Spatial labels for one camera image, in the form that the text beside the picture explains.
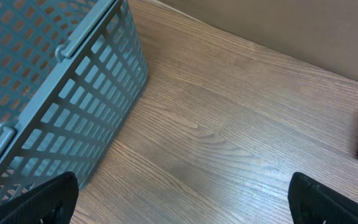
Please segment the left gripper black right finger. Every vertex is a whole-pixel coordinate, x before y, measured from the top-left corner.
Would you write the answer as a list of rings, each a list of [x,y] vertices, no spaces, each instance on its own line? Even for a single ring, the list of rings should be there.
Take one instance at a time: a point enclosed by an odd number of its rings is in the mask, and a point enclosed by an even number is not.
[[[288,203],[295,224],[358,224],[358,203],[301,172],[292,175]]]

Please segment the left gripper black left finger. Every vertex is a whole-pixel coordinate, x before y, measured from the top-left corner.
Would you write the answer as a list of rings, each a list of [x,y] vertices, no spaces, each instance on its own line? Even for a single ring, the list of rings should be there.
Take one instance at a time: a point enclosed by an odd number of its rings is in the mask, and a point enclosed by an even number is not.
[[[70,223],[79,195],[73,172],[65,172],[0,205],[0,223]]]

